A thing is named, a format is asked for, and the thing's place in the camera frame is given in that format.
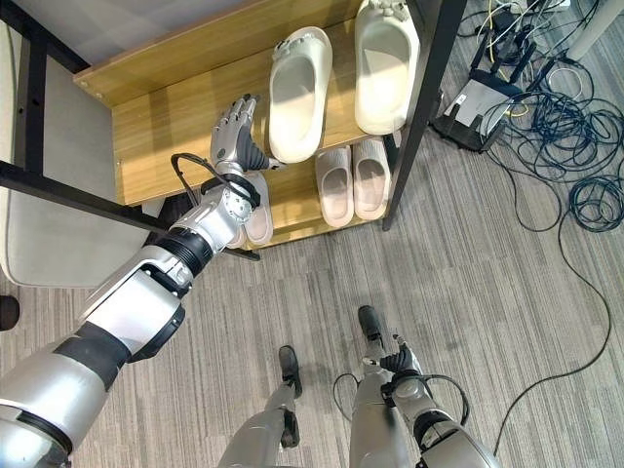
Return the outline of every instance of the power strip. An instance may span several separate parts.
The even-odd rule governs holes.
[[[518,0],[517,3],[512,3],[510,11],[514,15],[519,15],[527,9],[527,5],[532,3],[533,2],[528,2],[527,0]],[[547,11],[548,13],[563,12],[569,8],[569,5],[570,0],[550,0],[549,7],[552,6],[553,8],[548,8]]]

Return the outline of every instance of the black metal frame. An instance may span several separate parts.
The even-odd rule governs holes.
[[[12,1],[0,0],[0,20],[25,39],[19,61],[19,76],[25,78],[19,80],[15,164],[0,161],[0,185],[158,234],[167,232],[170,223],[144,214],[141,207],[120,205],[43,176],[48,56],[71,73],[82,71],[90,65]],[[225,252],[259,260],[259,255],[251,251],[225,249]]]
[[[440,83],[449,62],[466,1],[422,0],[416,3],[415,0],[408,0],[411,18],[419,32],[420,57],[417,68],[422,71],[416,71],[413,95],[417,99],[413,112],[409,114],[410,122],[402,131],[401,147],[396,147],[392,136],[385,136],[383,139],[392,171],[390,202],[382,224],[384,231],[392,226],[418,146],[432,113],[437,109]]]

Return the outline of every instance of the chair leg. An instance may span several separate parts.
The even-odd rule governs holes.
[[[20,319],[20,303],[12,295],[0,295],[0,332],[12,329]]]

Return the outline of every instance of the white slipper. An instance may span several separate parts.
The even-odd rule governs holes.
[[[353,145],[353,198],[360,219],[378,219],[390,195],[390,168],[380,138]]]
[[[391,134],[406,123],[420,50],[405,1],[364,0],[355,50],[355,120],[367,134]]]
[[[342,227],[353,217],[351,148],[333,149],[316,159],[316,184],[325,222]]]
[[[269,142],[281,162],[298,163],[321,141],[332,72],[332,44],[318,27],[303,27],[275,48],[270,82]]]
[[[252,217],[245,223],[245,233],[248,239],[262,246],[273,237],[273,216],[269,204],[269,187],[262,173],[245,174],[245,178],[253,184],[260,194],[260,206],[252,212]]]
[[[228,242],[225,247],[228,249],[240,249],[247,242],[247,236],[245,235],[245,231],[243,227],[238,228],[238,232],[236,233],[236,237]]]

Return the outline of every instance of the metal rack leg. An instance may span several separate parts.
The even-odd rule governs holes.
[[[440,83],[447,68],[450,51],[455,40],[455,32],[459,27],[461,16],[466,7],[466,0],[436,2],[409,1],[409,12],[416,29],[427,31],[421,38],[422,50],[419,63],[424,61],[424,72],[420,78],[418,98],[412,114],[409,127],[402,134],[401,148],[399,148],[396,164],[392,169],[392,185],[390,189],[390,204],[383,219],[382,228],[387,231],[399,208],[399,202],[410,177],[411,166],[416,158],[416,152],[427,127],[429,117],[436,103]],[[431,34],[431,25],[435,29]]]
[[[223,252],[225,254],[239,256],[240,258],[244,258],[246,260],[260,261],[260,255],[254,251],[245,251],[243,249],[223,249]]]

